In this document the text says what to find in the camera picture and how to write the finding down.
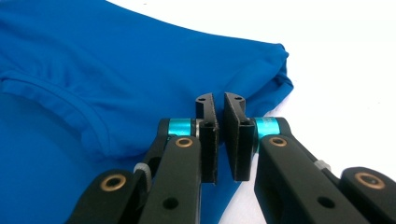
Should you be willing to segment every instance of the blue shirt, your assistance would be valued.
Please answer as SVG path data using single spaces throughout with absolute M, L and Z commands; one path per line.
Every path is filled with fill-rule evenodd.
M 292 90 L 280 44 L 178 27 L 106 1 L 0 2 L 0 220 L 62 223 L 100 173 L 133 170 L 162 118 L 194 118 L 213 92 L 247 99 L 247 115 Z M 238 187 L 219 151 L 203 184 L 202 223 Z

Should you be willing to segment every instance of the white background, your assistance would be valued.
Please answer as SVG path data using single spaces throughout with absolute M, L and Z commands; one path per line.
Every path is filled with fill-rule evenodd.
M 283 44 L 295 89 L 268 115 L 286 118 L 335 175 L 364 166 L 396 180 L 392 1 L 111 2 L 193 30 Z M 263 222 L 252 183 L 245 183 L 221 223 Z

